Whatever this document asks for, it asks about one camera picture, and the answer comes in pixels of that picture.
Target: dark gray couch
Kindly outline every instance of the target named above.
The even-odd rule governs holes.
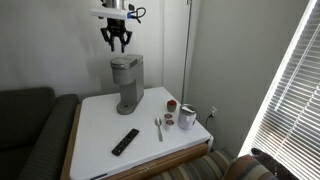
[[[0,179],[59,179],[77,104],[48,87],[0,92]]]

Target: couch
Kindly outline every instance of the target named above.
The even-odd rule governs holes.
[[[277,179],[253,156],[235,157],[228,148],[169,169],[150,180],[273,180]]]
[[[0,92],[0,179],[59,179],[77,95],[50,87]]]

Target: window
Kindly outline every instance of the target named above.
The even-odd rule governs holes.
[[[252,147],[320,179],[320,2],[311,0],[239,156]]]

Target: electrical outlet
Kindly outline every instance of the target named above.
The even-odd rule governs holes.
[[[215,108],[215,107],[213,107],[213,106],[211,106],[211,107],[212,107],[211,115],[214,117],[214,116],[215,116],[215,114],[216,114],[216,112],[218,111],[218,109],[217,109],[217,108]]]

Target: robotic arm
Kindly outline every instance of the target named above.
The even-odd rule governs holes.
[[[124,53],[126,45],[130,43],[132,32],[127,31],[125,21],[127,19],[136,19],[141,23],[140,18],[146,14],[146,9],[143,7],[137,8],[132,4],[128,5],[128,10],[124,8],[125,0],[101,0],[100,8],[91,9],[91,15],[98,16],[99,19],[107,18],[108,26],[101,28],[101,33],[106,42],[111,46],[111,51],[114,51],[114,38],[118,37],[121,42],[121,52]]]

